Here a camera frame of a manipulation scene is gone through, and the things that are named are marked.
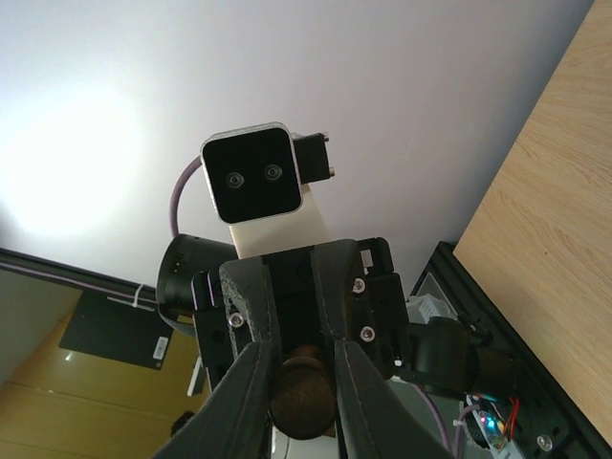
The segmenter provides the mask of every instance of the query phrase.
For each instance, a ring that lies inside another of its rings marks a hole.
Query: black connector
[[[295,160],[301,183],[311,184],[334,176],[327,159],[325,147],[327,139],[325,134],[312,134],[294,139]]]

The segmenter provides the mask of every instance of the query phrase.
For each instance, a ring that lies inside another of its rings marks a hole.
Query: bright light
[[[41,97],[9,110],[2,122],[10,127],[0,138],[0,198],[28,232],[64,235],[94,226],[137,173],[140,126],[125,98],[108,87]]]

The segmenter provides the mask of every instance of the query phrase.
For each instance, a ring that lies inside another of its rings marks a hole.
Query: screw
[[[376,337],[376,332],[372,327],[363,327],[360,332],[360,338],[365,342],[372,342]]]
[[[537,437],[537,445],[544,452],[553,450],[553,441],[548,435],[540,435]]]
[[[229,316],[229,326],[231,328],[240,328],[244,325],[245,318],[240,313],[233,313]]]
[[[365,292],[365,281],[358,277],[353,284],[353,293],[362,294],[363,292]]]

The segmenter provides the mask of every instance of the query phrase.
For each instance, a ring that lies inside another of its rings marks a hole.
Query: black camera face
[[[302,196],[292,145],[282,127],[204,144],[208,184],[221,220],[235,224],[299,209]]]

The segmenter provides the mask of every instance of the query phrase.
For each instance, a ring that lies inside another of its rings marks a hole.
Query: sticker
[[[155,346],[155,352],[153,353],[153,359],[160,361],[164,358],[165,348],[168,347],[168,342],[168,338],[159,337],[157,340],[157,346]]]

